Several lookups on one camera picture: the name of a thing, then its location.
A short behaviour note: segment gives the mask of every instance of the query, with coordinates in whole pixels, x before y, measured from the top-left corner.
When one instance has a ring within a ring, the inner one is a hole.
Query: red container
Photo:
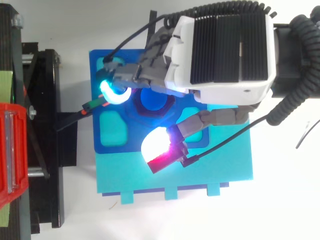
[[[28,188],[27,158],[26,109],[0,103],[0,209]]]

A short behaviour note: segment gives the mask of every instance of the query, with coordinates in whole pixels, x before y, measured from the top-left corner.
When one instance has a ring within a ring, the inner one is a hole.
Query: coiled black cable
[[[289,27],[298,35],[310,60],[310,67],[298,87],[267,115],[266,121],[272,126],[279,125],[313,92],[320,89],[320,29],[305,15],[296,16]]]
[[[257,1],[224,1],[197,6],[188,10],[179,11],[176,13],[168,14],[164,17],[163,24],[166,29],[175,28],[181,16],[191,18],[199,18],[208,15],[232,15],[232,14],[245,14],[245,13],[259,13],[269,14],[271,7]],[[277,15],[276,12],[270,14],[271,18]]]

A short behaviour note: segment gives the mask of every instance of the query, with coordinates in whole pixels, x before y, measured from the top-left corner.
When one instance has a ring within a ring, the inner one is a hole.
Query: white table surface
[[[149,11],[172,13],[211,3],[208,0],[7,0],[24,16],[24,42],[60,55],[61,110],[78,111],[91,100],[89,51],[112,49],[149,20]],[[294,4],[266,0],[277,23],[309,15],[318,0]],[[126,48],[143,48],[146,33]],[[268,96],[250,118],[257,119],[279,102]],[[320,118],[320,100],[308,100],[278,127],[265,122],[251,130],[254,180],[232,182],[220,196],[205,189],[134,196],[97,194],[92,118],[78,123],[77,167],[65,167],[65,222],[60,229],[41,224],[33,240],[194,240],[320,239],[320,126],[295,146],[307,121]]]

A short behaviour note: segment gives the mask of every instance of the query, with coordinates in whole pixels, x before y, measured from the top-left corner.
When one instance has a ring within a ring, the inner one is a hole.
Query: screw
[[[29,107],[29,111],[28,111],[28,115],[29,115],[29,118],[30,120],[33,120],[35,118],[35,116],[37,115],[37,111],[35,110],[34,106],[30,106]]]
[[[14,15],[12,19],[12,26],[17,29],[23,29],[24,28],[24,18],[21,14]]]

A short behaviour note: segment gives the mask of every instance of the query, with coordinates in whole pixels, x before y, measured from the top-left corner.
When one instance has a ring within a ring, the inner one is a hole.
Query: black metal frame
[[[22,46],[30,49],[34,44],[23,43]],[[31,233],[37,234],[40,223],[51,223],[52,228],[60,228],[65,221],[62,167],[71,165],[65,164],[66,159],[76,165],[78,124],[74,123],[60,132],[53,128],[58,120],[68,116],[68,113],[58,113],[59,55],[52,49],[35,51],[31,64],[24,65],[23,69],[29,86],[27,95],[37,111],[34,119],[29,120],[35,136],[32,138],[31,131],[28,132],[28,166],[40,165],[42,169],[46,166],[48,172],[48,177],[29,178]]]
[[[0,228],[0,239],[6,240],[31,239],[40,223],[62,226],[62,167],[75,166],[77,159],[77,123],[60,132],[53,128],[72,114],[58,112],[59,55],[52,49],[38,51],[37,43],[22,43],[21,29],[12,24],[16,14],[11,5],[0,4],[0,71],[13,72],[11,103],[37,111],[27,123],[28,166],[40,166],[44,177],[29,177],[29,189],[10,204],[9,227]],[[33,54],[30,64],[23,65],[23,53]]]

